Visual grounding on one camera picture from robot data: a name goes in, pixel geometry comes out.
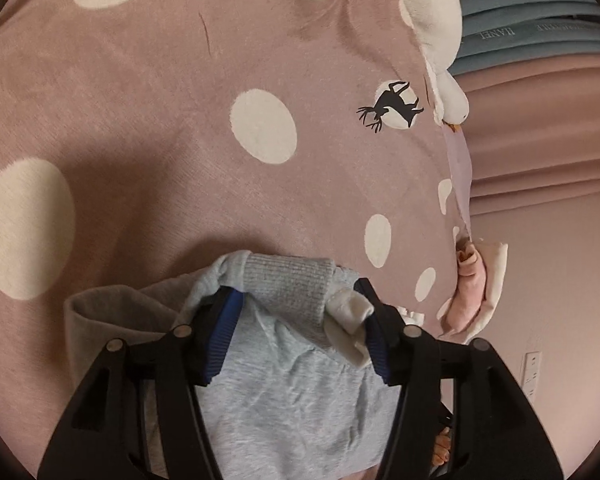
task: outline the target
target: metal rivet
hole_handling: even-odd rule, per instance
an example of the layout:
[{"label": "metal rivet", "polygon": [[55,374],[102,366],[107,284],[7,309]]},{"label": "metal rivet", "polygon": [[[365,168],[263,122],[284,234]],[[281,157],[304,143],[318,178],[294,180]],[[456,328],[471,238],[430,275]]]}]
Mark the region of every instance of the metal rivet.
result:
[{"label": "metal rivet", "polygon": [[189,325],[179,325],[173,329],[173,335],[176,337],[189,337],[191,335],[191,327]]},{"label": "metal rivet", "polygon": [[107,350],[109,350],[109,352],[117,352],[122,349],[124,345],[122,339],[112,339],[107,343]]},{"label": "metal rivet", "polygon": [[489,348],[491,348],[489,342],[486,339],[482,339],[480,337],[471,341],[471,344],[474,345],[474,348],[476,350],[480,350],[481,352],[486,352]]},{"label": "metal rivet", "polygon": [[417,325],[407,325],[404,327],[404,335],[416,339],[422,335],[422,329]]}]

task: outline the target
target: plush duck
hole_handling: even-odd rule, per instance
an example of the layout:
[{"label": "plush duck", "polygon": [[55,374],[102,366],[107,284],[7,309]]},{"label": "plush duck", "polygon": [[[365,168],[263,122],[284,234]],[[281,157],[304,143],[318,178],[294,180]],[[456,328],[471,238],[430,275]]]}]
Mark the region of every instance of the plush duck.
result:
[{"label": "plush duck", "polygon": [[400,13],[416,33],[427,63],[436,122],[455,129],[469,114],[469,101],[448,72],[462,38],[460,0],[402,0]]}]

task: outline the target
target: electrical outlet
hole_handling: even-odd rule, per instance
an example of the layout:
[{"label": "electrical outlet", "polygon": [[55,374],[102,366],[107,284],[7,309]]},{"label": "electrical outlet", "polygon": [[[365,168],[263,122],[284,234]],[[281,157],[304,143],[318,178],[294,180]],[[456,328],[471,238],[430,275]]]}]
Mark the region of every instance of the electrical outlet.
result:
[{"label": "electrical outlet", "polygon": [[525,356],[525,370],[522,374],[522,391],[529,402],[533,403],[540,380],[542,352],[529,352]]}]

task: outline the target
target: deer silhouette print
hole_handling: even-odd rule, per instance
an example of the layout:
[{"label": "deer silhouette print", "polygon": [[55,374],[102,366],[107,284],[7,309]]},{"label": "deer silhouette print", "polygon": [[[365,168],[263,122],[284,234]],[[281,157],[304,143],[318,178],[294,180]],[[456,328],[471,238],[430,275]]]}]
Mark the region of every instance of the deer silhouette print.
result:
[{"label": "deer silhouette print", "polygon": [[[399,90],[395,90],[395,87],[399,85],[404,86]],[[407,121],[409,127],[411,127],[413,118],[417,114],[422,113],[424,108],[418,108],[418,102],[420,101],[419,98],[417,98],[413,103],[405,103],[402,100],[400,94],[407,88],[409,88],[409,83],[405,83],[404,81],[395,81],[393,83],[389,83],[389,89],[380,94],[380,97],[376,101],[375,105],[358,108],[358,113],[360,114],[360,120],[362,123],[378,133],[382,129],[382,116],[389,111],[389,108],[393,108],[405,121]],[[373,112],[375,115],[374,122],[365,124],[366,116],[371,112]]]}]

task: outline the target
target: blue-gray folded towel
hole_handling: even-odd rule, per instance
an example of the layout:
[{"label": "blue-gray folded towel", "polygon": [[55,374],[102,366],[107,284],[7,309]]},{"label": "blue-gray folded towel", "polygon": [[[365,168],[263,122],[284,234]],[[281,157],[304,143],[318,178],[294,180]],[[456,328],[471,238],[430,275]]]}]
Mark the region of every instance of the blue-gray folded towel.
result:
[{"label": "blue-gray folded towel", "polygon": [[584,2],[538,2],[484,10],[462,18],[462,35],[555,16],[600,16],[600,6]]},{"label": "blue-gray folded towel", "polygon": [[462,38],[458,59],[503,48],[562,41],[600,43],[600,23],[558,18],[485,30]]},{"label": "blue-gray folded towel", "polygon": [[475,72],[483,68],[567,54],[600,54],[600,41],[559,41],[536,43],[513,48],[504,48],[456,59],[449,68],[453,76]]}]

